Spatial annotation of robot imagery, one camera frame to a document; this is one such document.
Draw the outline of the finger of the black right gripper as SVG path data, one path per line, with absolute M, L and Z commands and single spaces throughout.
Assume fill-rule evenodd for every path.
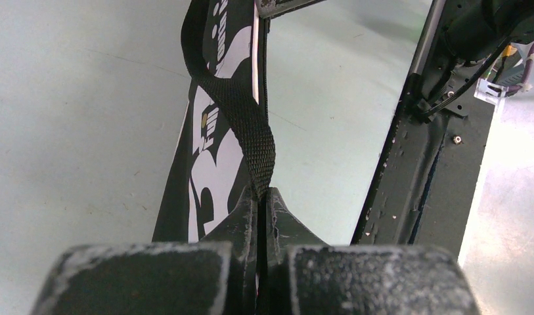
M 256 7 L 260 18 L 276 18 L 283 14 L 303 9 L 323 0 L 257 0 Z

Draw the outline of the black racket bag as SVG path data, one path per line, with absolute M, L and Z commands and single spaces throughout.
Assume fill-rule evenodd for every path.
M 181 47 L 191 82 L 152 239 L 197 242 L 249 188 L 259 201 L 275 164 L 268 124 L 269 23 L 255 1 L 192 1 Z

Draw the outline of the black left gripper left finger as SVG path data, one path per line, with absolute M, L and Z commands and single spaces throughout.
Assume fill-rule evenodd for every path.
M 245 188 L 233 212 L 196 243 L 66 250 L 32 314 L 253 314 L 256 246 L 257 203 Z

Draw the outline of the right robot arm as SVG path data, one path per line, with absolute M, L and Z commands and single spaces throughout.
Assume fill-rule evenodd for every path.
M 264 17 L 327 11 L 338 21 L 354 19 L 367 30 L 416 44 L 412 72 L 421 73 L 431 59 L 446 62 L 481 60 L 501 41 L 534 40 L 534 1 L 259 1 Z

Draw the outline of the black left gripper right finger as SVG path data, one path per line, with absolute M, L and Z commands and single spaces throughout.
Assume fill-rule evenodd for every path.
M 329 246 L 266 201 L 267 314 L 479 314 L 456 260 L 432 246 Z

